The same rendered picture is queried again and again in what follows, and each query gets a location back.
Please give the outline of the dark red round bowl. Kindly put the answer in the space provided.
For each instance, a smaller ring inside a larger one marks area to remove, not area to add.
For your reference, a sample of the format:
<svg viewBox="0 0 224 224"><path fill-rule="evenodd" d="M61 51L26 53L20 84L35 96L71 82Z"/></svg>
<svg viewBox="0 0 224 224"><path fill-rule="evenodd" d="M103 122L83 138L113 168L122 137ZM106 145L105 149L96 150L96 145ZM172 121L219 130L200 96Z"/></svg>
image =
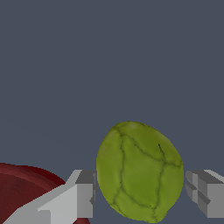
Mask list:
<svg viewBox="0 0 224 224"><path fill-rule="evenodd" d="M18 208L66 182L38 167L0 163L0 224ZM90 224L90 219L78 218L73 224Z"/></svg>

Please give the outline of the green cracked round fruit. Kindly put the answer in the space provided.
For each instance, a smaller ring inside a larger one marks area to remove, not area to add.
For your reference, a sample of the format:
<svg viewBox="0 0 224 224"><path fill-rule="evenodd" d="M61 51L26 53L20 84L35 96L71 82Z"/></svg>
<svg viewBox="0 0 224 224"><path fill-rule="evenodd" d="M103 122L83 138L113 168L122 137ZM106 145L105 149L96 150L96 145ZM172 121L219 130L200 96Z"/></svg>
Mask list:
<svg viewBox="0 0 224 224"><path fill-rule="evenodd" d="M184 184L182 159L171 141L140 122L120 122L101 142L98 185L122 216L158 223L176 203Z"/></svg>

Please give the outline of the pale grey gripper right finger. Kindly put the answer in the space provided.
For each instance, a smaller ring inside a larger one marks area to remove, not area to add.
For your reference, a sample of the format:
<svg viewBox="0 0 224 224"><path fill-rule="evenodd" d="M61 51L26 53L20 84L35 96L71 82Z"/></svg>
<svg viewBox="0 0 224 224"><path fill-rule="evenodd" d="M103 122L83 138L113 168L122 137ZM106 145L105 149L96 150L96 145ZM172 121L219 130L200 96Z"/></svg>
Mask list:
<svg viewBox="0 0 224 224"><path fill-rule="evenodd" d="M186 171L189 198L207 218L224 218L224 177L212 170Z"/></svg>

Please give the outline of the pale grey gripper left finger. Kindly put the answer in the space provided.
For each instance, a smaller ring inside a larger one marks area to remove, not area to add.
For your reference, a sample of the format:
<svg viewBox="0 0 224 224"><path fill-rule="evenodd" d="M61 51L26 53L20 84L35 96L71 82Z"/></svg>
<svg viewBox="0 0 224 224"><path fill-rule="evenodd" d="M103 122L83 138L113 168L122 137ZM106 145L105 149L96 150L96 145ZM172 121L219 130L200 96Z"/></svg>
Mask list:
<svg viewBox="0 0 224 224"><path fill-rule="evenodd" d="M96 171L74 170L64 185L18 208L3 224L73 224L92 218Z"/></svg>

